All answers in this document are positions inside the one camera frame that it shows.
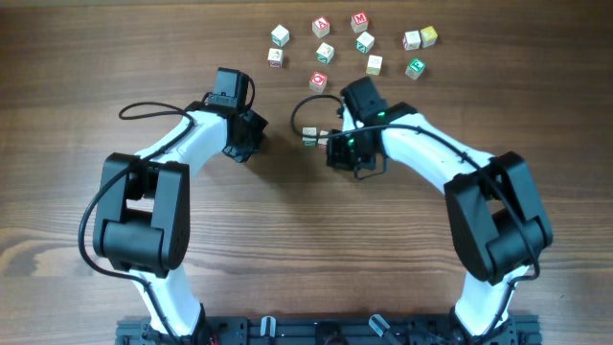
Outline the plain wooden picture block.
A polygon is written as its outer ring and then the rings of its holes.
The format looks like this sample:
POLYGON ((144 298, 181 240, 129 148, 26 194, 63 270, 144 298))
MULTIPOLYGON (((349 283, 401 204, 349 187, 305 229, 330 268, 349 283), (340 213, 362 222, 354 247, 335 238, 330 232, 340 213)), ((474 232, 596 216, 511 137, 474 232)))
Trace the plain wooden picture block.
POLYGON ((327 135, 329 135, 329 133, 325 130, 321 130, 319 132, 319 139, 317 140, 317 147, 320 150, 325 150, 327 148, 328 145, 328 138, 327 135))

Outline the wooden block green bird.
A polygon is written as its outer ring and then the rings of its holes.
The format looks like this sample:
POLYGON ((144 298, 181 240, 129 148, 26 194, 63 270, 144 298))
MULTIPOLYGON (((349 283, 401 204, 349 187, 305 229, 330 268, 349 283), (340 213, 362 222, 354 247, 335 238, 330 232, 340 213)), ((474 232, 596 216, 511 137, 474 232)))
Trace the wooden block green bird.
POLYGON ((315 147, 317 145, 317 128, 316 127, 304 127, 302 129, 303 145, 306 147, 315 147))

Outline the wooden block yellow side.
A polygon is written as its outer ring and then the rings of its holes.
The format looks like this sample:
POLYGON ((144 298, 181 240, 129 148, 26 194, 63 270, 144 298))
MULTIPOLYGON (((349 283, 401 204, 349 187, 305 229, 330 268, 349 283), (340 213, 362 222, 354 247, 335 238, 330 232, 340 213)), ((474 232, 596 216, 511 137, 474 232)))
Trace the wooden block yellow side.
POLYGON ((381 72, 382 60, 383 60, 383 57, 369 55, 366 73, 368 75, 378 76, 381 72))

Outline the green letter F block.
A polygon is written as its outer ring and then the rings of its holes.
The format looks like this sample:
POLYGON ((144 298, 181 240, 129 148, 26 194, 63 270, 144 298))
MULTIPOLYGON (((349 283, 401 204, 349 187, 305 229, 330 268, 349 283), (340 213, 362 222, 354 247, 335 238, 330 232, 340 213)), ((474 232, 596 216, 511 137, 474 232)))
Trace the green letter F block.
POLYGON ((422 72, 425 70, 426 64, 419 58, 415 57, 407 65, 405 75, 412 80, 417 80, 422 72))

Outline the wooden block green N side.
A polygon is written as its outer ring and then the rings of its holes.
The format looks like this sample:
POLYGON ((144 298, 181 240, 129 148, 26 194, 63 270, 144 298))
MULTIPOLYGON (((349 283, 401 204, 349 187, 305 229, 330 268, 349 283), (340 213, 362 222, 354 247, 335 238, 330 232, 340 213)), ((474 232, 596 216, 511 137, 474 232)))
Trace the wooden block green N side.
POLYGON ((356 39, 356 50, 362 54, 367 54, 374 46, 375 38, 368 32, 363 32, 356 39))

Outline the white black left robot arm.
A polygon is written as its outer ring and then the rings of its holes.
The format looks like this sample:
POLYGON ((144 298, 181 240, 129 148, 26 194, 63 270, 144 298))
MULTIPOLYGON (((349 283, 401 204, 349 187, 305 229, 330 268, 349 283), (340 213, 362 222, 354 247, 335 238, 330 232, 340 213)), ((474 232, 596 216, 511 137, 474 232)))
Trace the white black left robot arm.
POLYGON ((79 225, 79 253, 103 275, 130 280, 149 311, 121 321, 118 344, 239 344, 243 318, 209 319, 182 265, 191 235, 190 183, 222 152, 244 163, 259 151, 266 120, 252 103, 255 84, 239 70, 220 68, 213 91, 185 108, 153 103, 155 116, 181 121, 135 154, 113 153, 79 225))

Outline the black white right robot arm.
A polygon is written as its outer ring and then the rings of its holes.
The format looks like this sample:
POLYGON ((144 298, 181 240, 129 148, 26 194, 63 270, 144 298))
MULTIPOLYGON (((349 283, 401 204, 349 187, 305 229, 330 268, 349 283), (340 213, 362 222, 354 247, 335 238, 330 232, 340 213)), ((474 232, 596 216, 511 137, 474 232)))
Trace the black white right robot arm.
POLYGON ((359 173, 375 158, 399 162, 445 200, 451 237, 466 270, 454 313, 473 341, 502 331, 518 283, 540 274, 553 231, 527 162, 509 151, 472 149, 432 126, 407 103, 388 104, 369 77, 340 92, 343 125, 328 143, 328 164, 359 173))

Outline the red letter Q block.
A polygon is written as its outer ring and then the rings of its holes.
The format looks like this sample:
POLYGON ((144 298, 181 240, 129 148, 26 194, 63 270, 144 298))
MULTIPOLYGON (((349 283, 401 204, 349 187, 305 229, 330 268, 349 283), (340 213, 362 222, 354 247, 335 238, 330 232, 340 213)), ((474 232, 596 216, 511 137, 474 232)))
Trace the red letter Q block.
POLYGON ((317 93, 323 93, 327 82, 328 76, 326 74, 314 72, 309 80, 309 89, 317 93))

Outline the wooden block teal edge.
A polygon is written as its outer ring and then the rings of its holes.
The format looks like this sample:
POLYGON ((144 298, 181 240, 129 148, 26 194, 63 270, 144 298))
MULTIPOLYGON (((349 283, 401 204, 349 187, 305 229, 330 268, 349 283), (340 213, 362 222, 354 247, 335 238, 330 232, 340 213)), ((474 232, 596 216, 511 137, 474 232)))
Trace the wooden block teal edge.
POLYGON ((286 29, 283 25, 279 24, 271 32, 271 38, 274 44, 276 44, 278 47, 283 47, 289 41, 289 38, 290 38, 289 30, 286 29))

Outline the wooden block red blue side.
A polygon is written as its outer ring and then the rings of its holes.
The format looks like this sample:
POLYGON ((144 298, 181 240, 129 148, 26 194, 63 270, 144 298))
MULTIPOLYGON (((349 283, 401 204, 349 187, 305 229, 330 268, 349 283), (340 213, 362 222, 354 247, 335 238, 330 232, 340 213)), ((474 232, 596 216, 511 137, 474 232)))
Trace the wooden block red blue side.
POLYGON ((405 32, 402 39, 402 45, 405 51, 418 50, 421 45, 420 32, 405 32))

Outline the red letter M block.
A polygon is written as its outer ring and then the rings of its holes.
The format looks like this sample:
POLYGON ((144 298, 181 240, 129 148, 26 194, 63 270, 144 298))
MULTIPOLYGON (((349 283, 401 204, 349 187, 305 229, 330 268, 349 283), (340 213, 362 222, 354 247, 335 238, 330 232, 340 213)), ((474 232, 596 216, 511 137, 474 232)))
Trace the red letter M block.
POLYGON ((356 12, 351 17, 352 30, 358 34, 368 29, 369 17, 364 11, 356 12))

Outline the red letter A block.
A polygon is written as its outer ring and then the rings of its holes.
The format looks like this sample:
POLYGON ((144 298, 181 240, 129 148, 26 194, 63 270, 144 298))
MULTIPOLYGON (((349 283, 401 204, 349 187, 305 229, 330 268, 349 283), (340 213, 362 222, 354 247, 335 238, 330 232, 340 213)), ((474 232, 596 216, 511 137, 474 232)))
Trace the red letter A block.
POLYGON ((315 18, 312 21, 312 31, 318 38, 328 35, 330 31, 329 21, 324 16, 315 18))

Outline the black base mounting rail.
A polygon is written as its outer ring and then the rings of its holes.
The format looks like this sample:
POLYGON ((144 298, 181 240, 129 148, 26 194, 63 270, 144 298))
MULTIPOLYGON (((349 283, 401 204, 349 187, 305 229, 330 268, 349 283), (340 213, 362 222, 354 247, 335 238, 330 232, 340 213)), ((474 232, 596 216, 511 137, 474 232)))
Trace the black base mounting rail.
MULTIPOLYGON (((207 317, 204 337, 182 336, 181 344, 475 344, 450 314, 385 317, 390 328, 379 335, 367 318, 207 317)), ((120 321, 115 344, 174 344, 155 331, 149 318, 120 321)), ((505 324, 483 344, 539 345, 543 337, 536 315, 510 315, 505 324)))

